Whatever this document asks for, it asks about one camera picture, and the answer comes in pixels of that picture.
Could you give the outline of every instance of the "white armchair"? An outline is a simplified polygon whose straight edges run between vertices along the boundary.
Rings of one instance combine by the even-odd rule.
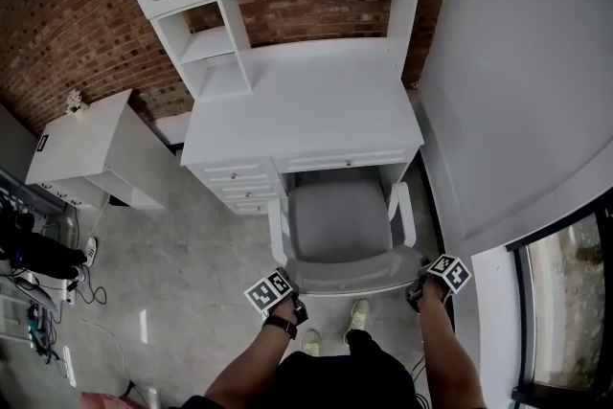
[[[390,222],[400,211],[404,241],[393,247]],[[369,180],[311,184],[268,201],[272,254],[307,295],[359,295],[415,280],[421,254],[406,183],[393,186],[386,206]]]

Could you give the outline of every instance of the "red cloth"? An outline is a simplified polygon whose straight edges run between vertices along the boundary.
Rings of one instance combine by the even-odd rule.
[[[81,393],[80,407],[81,409],[147,409],[143,404],[129,398],[116,398],[92,392]]]

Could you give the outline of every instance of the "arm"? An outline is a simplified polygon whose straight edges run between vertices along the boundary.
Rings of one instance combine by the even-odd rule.
[[[477,370],[451,328],[442,296],[441,287],[428,278],[419,307],[432,406],[434,409],[485,408]]]
[[[296,324],[289,297],[281,301],[274,314]],[[251,346],[221,372],[204,396],[227,409],[248,406],[277,372],[289,340],[289,334],[282,329],[264,326]]]

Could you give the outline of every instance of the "wristwatch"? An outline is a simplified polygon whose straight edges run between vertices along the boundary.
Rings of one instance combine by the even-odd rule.
[[[287,332],[292,339],[296,339],[296,334],[298,334],[298,329],[294,324],[277,315],[267,317],[262,326],[275,326],[281,328]]]

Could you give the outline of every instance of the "brick wall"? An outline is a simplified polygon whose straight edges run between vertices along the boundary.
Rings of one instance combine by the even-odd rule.
[[[382,36],[390,0],[239,0],[253,46],[341,36]],[[417,81],[438,9],[423,7],[405,74]],[[214,7],[193,10],[194,31],[215,27]],[[96,101],[127,88],[153,120],[193,100],[136,0],[0,0],[0,102],[35,133],[65,109],[77,87]]]

